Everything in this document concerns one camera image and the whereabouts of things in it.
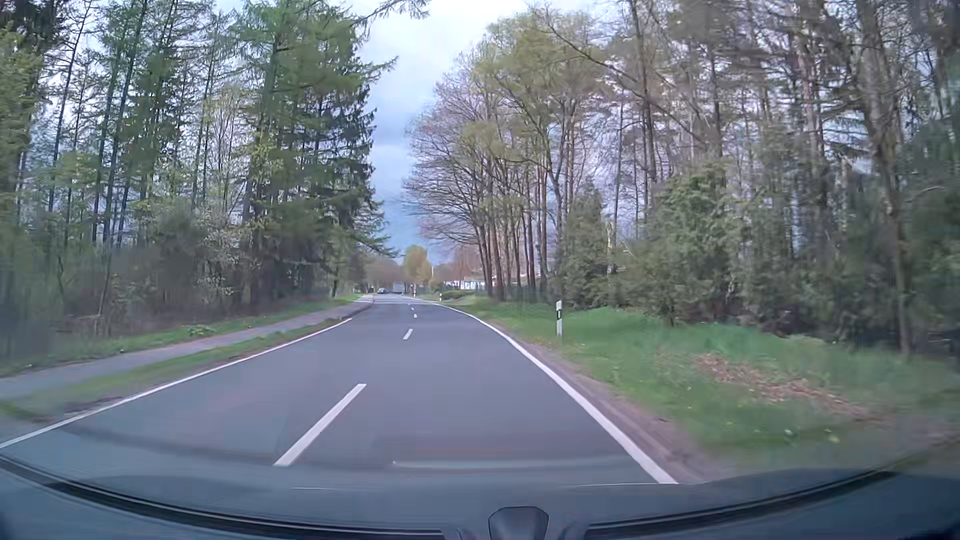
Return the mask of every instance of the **grass verge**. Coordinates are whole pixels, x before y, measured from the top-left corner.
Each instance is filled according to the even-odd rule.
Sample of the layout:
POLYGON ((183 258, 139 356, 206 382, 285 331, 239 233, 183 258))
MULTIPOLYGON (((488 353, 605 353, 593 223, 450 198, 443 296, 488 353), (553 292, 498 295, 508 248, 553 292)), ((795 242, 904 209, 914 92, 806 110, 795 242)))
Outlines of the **grass verge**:
POLYGON ((8 377, 25 370, 52 367, 58 364, 105 358, 109 356, 157 349, 175 343, 262 327, 292 319, 300 315, 344 306, 359 295, 322 301, 302 302, 283 307, 265 315, 251 315, 208 324, 183 325, 170 330, 126 335, 96 340, 70 340, 46 356, 32 356, 0 364, 0 377, 8 377))
POLYGON ((326 319, 317 325, 292 331, 278 331, 194 355, 177 356, 123 373, 85 380, 64 388, 43 390, 20 399, 0 402, 0 414, 20 420, 49 421, 63 414, 122 399, 236 358, 259 353, 281 343, 329 328, 340 321, 341 319, 326 319))
POLYGON ((960 420, 960 375, 940 360, 608 307, 566 313, 561 342, 551 306, 464 300, 449 304, 562 351, 743 471, 876 464, 960 420))

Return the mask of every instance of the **road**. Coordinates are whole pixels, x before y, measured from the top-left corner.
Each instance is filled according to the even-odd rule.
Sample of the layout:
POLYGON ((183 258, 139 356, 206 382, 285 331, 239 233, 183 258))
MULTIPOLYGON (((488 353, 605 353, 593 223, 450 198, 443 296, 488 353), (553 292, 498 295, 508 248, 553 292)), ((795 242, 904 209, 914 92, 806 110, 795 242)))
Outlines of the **road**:
POLYGON ((237 485, 664 481, 597 414, 469 315, 380 295, 332 329, 0 453, 144 497, 224 507, 245 495, 237 485))

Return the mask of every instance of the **white edge line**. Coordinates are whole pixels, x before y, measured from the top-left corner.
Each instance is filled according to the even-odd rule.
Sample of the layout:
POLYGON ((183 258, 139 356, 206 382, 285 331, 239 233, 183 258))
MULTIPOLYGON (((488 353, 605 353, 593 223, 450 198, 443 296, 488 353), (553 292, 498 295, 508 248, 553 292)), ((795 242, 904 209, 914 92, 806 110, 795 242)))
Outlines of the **white edge line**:
POLYGON ((156 392, 159 392, 160 390, 166 390, 167 388, 169 388, 169 387, 171 387, 171 386, 176 386, 177 384, 180 384, 181 382, 187 382, 188 380, 193 380, 193 379, 196 379, 197 377, 202 377, 202 376, 204 376, 204 375, 213 373, 213 372, 215 372, 215 371, 220 371, 220 370, 222 370, 222 369, 224 369, 224 368, 228 368, 228 367, 230 367, 230 366, 232 366, 232 365, 236 365, 236 364, 238 364, 238 363, 240 363, 240 362, 245 362, 245 361, 250 360, 250 359, 252 359, 252 358, 256 358, 256 357, 258 357, 258 356, 266 355, 267 353, 272 353, 273 351, 276 351, 277 349, 282 349, 282 348, 286 347, 287 345, 293 345, 294 343, 303 341, 304 339, 309 339, 309 338, 311 338, 311 337, 313 337, 313 336, 315 336, 315 335, 324 333, 325 331, 333 330, 333 329, 339 327, 340 325, 343 325, 343 324, 345 324, 345 323, 348 323, 348 322, 350 322, 350 321, 352 321, 352 320, 353 320, 352 318, 344 319, 343 321, 340 321, 339 323, 333 325, 332 327, 327 327, 327 328, 325 328, 325 329, 323 329, 323 330, 315 331, 315 332, 310 333, 310 334, 308 334, 308 335, 305 335, 305 336, 303 336, 303 337, 298 337, 297 339, 294 339, 293 341, 288 341, 288 342, 286 342, 286 343, 281 343, 281 344, 279 344, 279 345, 277 345, 277 346, 275 346, 275 347, 271 347, 270 349, 267 349, 266 351, 260 351, 259 353, 256 353, 255 355, 244 356, 243 358, 238 358, 238 359, 234 360, 233 362, 228 362, 228 363, 226 363, 226 364, 224 364, 224 365, 220 365, 220 366, 217 366, 217 367, 215 367, 215 368, 210 368, 210 369, 208 369, 208 370, 206 370, 206 371, 202 371, 202 372, 200 372, 200 373, 195 373, 195 374, 191 375, 190 377, 185 377, 185 378, 180 379, 180 380, 174 380, 173 382, 167 382, 166 384, 162 384, 161 386, 158 386, 158 387, 156 387, 156 388, 151 388, 150 390, 147 390, 147 391, 145 391, 145 392, 140 392, 139 394, 134 394, 134 395, 132 395, 132 396, 128 396, 128 397, 120 400, 119 402, 114 402, 114 403, 109 404, 109 405, 104 405, 104 406, 102 406, 102 407, 98 407, 98 408, 95 408, 95 409, 93 409, 93 410, 89 410, 89 411, 87 411, 87 412, 83 412, 83 413, 81 413, 81 414, 78 414, 77 416, 71 416, 70 418, 67 418, 66 420, 61 420, 61 421, 57 422, 56 424, 51 424, 50 426, 47 426, 47 427, 45 427, 45 428, 40 428, 39 430, 31 431, 31 432, 29 432, 29 433, 25 433, 25 434, 23 434, 23 435, 20 435, 19 437, 15 437, 15 438, 10 439, 10 440, 8 440, 8 441, 4 441, 3 443, 0 443, 0 449, 4 449, 4 448, 7 448, 7 447, 9 447, 9 446, 13 446, 13 445, 15 445, 16 443, 23 442, 23 441, 25 441, 25 440, 27 440, 27 439, 32 439, 32 438, 36 437, 37 435, 42 435, 43 433, 46 433, 47 431, 52 431, 52 430, 55 430, 55 429, 57 429, 57 428, 62 428, 63 426, 66 426, 66 425, 68 425, 68 424, 73 424, 74 422, 76 422, 76 421, 78 421, 78 420, 83 420, 84 418, 87 418, 87 417, 89 417, 89 416, 93 416, 94 414, 101 413, 101 412, 103 412, 103 411, 105 411, 105 410, 112 409, 112 408, 114 408, 114 407, 116 407, 116 406, 128 404, 129 402, 139 400, 140 398, 146 398, 147 396, 149 396, 149 395, 151 395, 151 394, 155 394, 156 392))
POLYGON ((316 439, 320 433, 323 432, 326 427, 337 418, 337 415, 343 412, 344 409, 347 408, 347 405, 350 405, 350 402, 353 401, 353 398, 357 397, 357 394, 359 394, 360 391, 366 387, 367 385, 361 382, 360 384, 354 386, 352 390, 347 392, 347 395, 341 398, 340 401, 333 406, 333 408, 327 411, 323 418, 318 420, 317 423, 313 425, 313 428, 307 430, 307 432, 303 434, 303 437, 298 439, 297 442, 294 443, 294 446, 290 447, 290 450, 283 453, 280 459, 274 463, 274 467, 290 466, 298 457, 300 457, 300 454, 303 454, 303 451, 310 446, 314 439, 316 439))
POLYGON ((604 413, 600 412, 600 409, 598 409, 596 405, 592 404, 587 398, 583 396, 583 394, 578 392, 576 388, 574 388, 573 386, 570 386, 569 382, 567 382, 562 377, 557 375, 546 364, 544 364, 539 359, 537 359, 536 356, 533 356, 532 354, 530 354, 529 351, 527 351, 522 346, 520 346, 520 344, 514 341, 512 337, 510 337, 506 333, 503 333, 497 327, 494 327, 493 325, 484 321, 483 319, 476 317, 474 315, 471 315, 465 311, 461 311, 456 307, 444 306, 443 304, 437 304, 437 306, 446 307, 447 309, 453 309, 458 313, 463 313, 467 317, 470 317, 478 321, 483 326, 500 334, 500 337, 506 339, 507 342, 509 342, 511 345, 514 346, 514 349, 517 349, 524 356, 526 356, 527 359, 533 362, 534 365, 539 367, 542 370, 542 372, 546 374, 547 377, 549 377, 550 379, 553 380, 553 382, 558 384, 560 388, 562 388, 564 392, 567 393, 567 395, 573 398, 573 401, 577 402, 578 405, 583 407, 584 410, 587 412, 587 414, 592 416, 593 420, 596 420, 597 424, 599 424, 601 428, 606 430, 607 433, 609 433, 610 436, 613 437, 613 440, 619 443, 619 445, 623 447, 623 450, 625 450, 627 454, 629 454, 630 457, 632 457, 634 461, 636 461, 640 465, 640 467, 642 467, 643 470, 647 472, 648 475, 653 477, 653 479, 659 483, 677 483, 677 481, 673 477, 671 477, 669 473, 664 471, 663 468, 660 467, 659 464, 657 464, 657 462, 654 461, 652 457, 650 457, 649 455, 647 455, 646 452, 641 450, 640 447, 636 445, 633 439, 627 436, 627 434, 624 433, 623 430, 618 428, 616 424, 614 424, 609 418, 607 418, 606 415, 604 415, 604 413))

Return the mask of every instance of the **sky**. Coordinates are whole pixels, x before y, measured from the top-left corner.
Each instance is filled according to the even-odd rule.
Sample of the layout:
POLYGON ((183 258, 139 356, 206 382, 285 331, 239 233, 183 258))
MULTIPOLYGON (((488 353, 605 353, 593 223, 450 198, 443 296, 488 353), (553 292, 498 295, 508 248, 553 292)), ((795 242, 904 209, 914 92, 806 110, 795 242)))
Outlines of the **sky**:
MULTIPOLYGON (((347 5, 355 13, 369 13, 380 2, 354 0, 347 5)), ((551 7, 577 9, 587 3, 553 0, 551 7)), ((218 5, 226 11, 239 11, 242 0, 218 0, 218 5)), ((371 89, 368 106, 376 110, 371 151, 375 172, 371 180, 377 199, 384 203, 390 246, 401 253, 407 246, 419 244, 428 248, 431 261, 445 258, 441 246, 430 245, 420 237, 417 220, 405 215, 400 204, 400 186, 412 165, 404 131, 430 103, 434 84, 453 67, 457 56, 476 44, 488 25, 526 6, 524 0, 432 0, 430 16, 425 19, 393 14, 373 24, 361 57, 375 62, 396 57, 396 65, 371 89)))

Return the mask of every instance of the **fallen leaves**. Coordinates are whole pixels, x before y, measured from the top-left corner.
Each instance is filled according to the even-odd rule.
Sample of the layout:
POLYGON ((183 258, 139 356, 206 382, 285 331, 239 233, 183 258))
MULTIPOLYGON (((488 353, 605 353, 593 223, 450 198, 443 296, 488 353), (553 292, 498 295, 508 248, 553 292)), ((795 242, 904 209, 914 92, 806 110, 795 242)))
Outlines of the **fallen leaves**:
POLYGON ((710 373, 714 380, 746 386, 754 399, 776 404, 787 400, 806 400, 830 413, 853 418, 869 415, 866 407, 850 403, 843 396, 810 384, 807 379, 772 380, 753 366, 731 363, 713 353, 694 358, 698 368, 710 373))

